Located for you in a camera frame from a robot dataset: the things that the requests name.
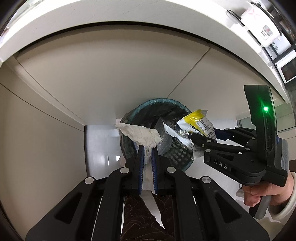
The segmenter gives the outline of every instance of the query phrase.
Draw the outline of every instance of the sleeve cuff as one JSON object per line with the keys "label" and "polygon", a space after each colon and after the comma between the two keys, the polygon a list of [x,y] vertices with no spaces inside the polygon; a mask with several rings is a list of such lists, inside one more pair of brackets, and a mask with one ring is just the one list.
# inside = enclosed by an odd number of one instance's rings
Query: sleeve cuff
{"label": "sleeve cuff", "polygon": [[290,218],[292,212],[296,207],[296,173],[291,172],[291,174],[294,178],[294,188],[288,203],[284,208],[282,205],[280,205],[278,207],[269,206],[269,209],[268,209],[272,219],[280,221],[283,224],[285,224],[288,221],[288,219]]}

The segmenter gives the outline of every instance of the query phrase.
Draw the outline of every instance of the person's leg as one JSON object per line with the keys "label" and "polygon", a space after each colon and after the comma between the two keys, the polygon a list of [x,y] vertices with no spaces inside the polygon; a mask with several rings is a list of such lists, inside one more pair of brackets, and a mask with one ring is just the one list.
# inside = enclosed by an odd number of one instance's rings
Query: person's leg
{"label": "person's leg", "polygon": [[153,194],[156,205],[160,211],[161,222],[167,233],[171,236],[174,234],[174,216],[173,216],[173,199],[172,196],[158,196]]}
{"label": "person's leg", "polygon": [[133,241],[175,240],[156,221],[156,218],[148,210],[142,198],[127,196],[125,198],[121,240],[131,239]]}

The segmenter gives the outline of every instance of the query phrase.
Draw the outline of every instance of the white kitchen appliance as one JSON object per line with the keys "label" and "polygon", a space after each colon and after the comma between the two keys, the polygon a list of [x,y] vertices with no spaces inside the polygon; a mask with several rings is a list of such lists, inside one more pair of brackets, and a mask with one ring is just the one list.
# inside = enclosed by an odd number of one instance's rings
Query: white kitchen appliance
{"label": "white kitchen appliance", "polygon": [[249,4],[249,8],[241,15],[241,22],[262,46],[268,47],[281,35],[279,28],[272,20],[273,16],[269,12],[256,3]]}
{"label": "white kitchen appliance", "polygon": [[289,81],[296,78],[296,51],[292,50],[289,54],[283,57],[280,61],[276,62],[276,67],[284,81]]}

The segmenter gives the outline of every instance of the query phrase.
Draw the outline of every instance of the ribbed gray grip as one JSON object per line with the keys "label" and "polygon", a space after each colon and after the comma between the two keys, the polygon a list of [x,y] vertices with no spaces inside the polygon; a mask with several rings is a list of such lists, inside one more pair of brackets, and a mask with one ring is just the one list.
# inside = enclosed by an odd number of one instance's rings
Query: ribbed gray grip
{"label": "ribbed gray grip", "polygon": [[286,172],[289,170],[289,149],[288,142],[285,139],[282,139],[281,144],[281,168]]}

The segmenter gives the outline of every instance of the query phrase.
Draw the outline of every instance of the appliance handle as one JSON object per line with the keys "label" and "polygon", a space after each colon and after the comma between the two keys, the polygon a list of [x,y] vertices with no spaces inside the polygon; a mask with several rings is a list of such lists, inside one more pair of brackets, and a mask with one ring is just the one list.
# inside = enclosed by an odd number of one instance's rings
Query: appliance handle
{"label": "appliance handle", "polygon": [[267,12],[263,7],[261,7],[259,4],[255,3],[255,2],[251,2],[251,4],[254,4],[256,7],[260,8],[270,18],[270,20],[273,22],[273,24],[278,29],[280,36],[282,36],[280,27],[277,25],[277,23],[274,21],[274,19],[269,15],[270,13]]}

